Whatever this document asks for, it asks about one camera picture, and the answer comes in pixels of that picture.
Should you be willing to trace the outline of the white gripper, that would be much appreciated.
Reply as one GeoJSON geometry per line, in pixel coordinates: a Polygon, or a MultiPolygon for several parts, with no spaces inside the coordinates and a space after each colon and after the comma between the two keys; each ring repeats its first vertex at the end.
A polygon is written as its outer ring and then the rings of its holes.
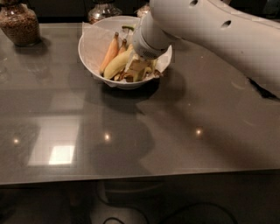
{"type": "Polygon", "coordinates": [[[142,25],[136,28],[132,45],[134,51],[129,55],[125,72],[131,70],[150,74],[152,72],[150,60],[157,59],[167,51],[170,39],[160,29],[142,25]]]}

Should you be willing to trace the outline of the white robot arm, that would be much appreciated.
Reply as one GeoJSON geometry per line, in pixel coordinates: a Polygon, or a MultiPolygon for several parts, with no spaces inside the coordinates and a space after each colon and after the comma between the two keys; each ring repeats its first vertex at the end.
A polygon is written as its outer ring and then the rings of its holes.
{"type": "Polygon", "coordinates": [[[150,0],[133,34],[135,52],[156,59],[175,39],[203,46],[280,95],[279,23],[238,11],[222,0],[150,0]]]}

